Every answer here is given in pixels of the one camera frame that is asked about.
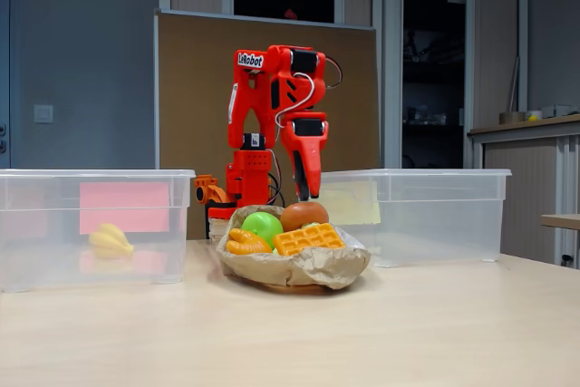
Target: toy apple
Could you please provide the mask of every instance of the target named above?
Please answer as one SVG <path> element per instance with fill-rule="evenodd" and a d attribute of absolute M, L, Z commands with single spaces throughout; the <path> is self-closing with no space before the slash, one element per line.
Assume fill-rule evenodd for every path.
<path fill-rule="evenodd" d="M 249 215 L 242 224 L 242 230 L 251 231 L 260 236 L 272 249 L 274 249 L 272 237 L 284 233 L 278 218 L 266 212 L 256 212 Z"/>

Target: brown paper bag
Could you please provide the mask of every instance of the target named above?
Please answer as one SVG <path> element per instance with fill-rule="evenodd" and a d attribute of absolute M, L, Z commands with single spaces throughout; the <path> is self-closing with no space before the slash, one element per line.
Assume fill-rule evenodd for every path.
<path fill-rule="evenodd" d="M 236 210 L 229 220 L 226 234 L 217 245 L 217 254 L 226 276 L 241 276 L 266 285 L 325 285 L 331 289 L 342 289 L 352 284 L 369 265 L 371 253 L 338 227 L 335 230 L 347 248 L 306 248 L 294 256 L 237 256 L 226 251 L 229 230 L 242 227 L 248 215 L 261 211 L 280 218 L 282 210 L 277 206 L 247 206 Z"/>

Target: table surface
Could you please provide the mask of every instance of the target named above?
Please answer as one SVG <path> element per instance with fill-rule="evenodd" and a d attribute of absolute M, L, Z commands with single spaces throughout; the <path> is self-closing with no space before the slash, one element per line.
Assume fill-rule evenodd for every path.
<path fill-rule="evenodd" d="M 580 215 L 542 215 L 541 223 L 546 227 L 580 230 Z"/>
<path fill-rule="evenodd" d="M 497 126 L 489 127 L 479 127 L 476 129 L 471 129 L 469 131 L 469 136 L 479 135 L 481 133 L 490 133 L 492 131 L 512 131 L 514 129 L 531 129 L 539 126 L 548 126 L 551 124 L 565 124 L 567 122 L 577 122 L 580 121 L 580 115 L 566 115 L 565 117 L 555 117 L 555 118 L 545 118 L 543 120 L 537 121 L 521 121 L 512 122 L 509 124 L 499 124 Z"/>
<path fill-rule="evenodd" d="M 576 386 L 578 361 L 580 272 L 511 256 L 291 293 L 190 242 L 180 284 L 0 296 L 2 387 Z"/>

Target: shelf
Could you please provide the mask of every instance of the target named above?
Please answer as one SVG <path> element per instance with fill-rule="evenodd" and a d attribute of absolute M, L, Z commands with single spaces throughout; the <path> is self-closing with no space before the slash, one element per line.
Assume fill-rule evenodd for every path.
<path fill-rule="evenodd" d="M 465 79 L 465 63 L 402 63 L 402 80 L 406 83 L 456 83 Z"/>
<path fill-rule="evenodd" d="M 403 138 L 416 136 L 459 136 L 463 137 L 463 126 L 437 124 L 403 124 Z"/>

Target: yellow paper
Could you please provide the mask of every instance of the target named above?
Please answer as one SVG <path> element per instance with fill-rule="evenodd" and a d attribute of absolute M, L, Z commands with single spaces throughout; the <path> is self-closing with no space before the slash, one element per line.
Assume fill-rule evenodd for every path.
<path fill-rule="evenodd" d="M 320 197 L 312 201 L 326 208 L 331 224 L 336 226 L 381 223 L 376 181 L 324 183 Z"/>

